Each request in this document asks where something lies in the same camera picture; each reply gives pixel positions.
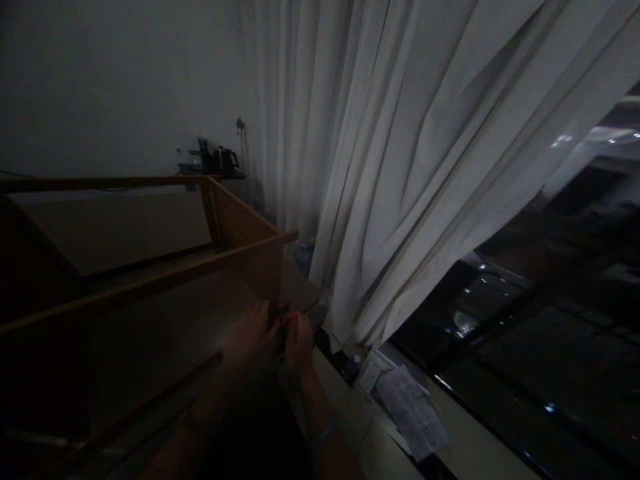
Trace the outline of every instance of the tiled floor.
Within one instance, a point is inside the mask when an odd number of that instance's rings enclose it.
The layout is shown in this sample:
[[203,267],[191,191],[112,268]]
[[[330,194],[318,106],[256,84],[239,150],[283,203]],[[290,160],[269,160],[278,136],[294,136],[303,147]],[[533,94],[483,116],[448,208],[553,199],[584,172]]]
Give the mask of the tiled floor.
[[[336,411],[367,480],[422,479],[409,458],[374,420],[369,400],[357,390],[351,390],[318,349],[314,349],[313,362],[327,400]],[[285,364],[278,371],[278,380],[304,431],[302,405],[298,394],[289,385]]]

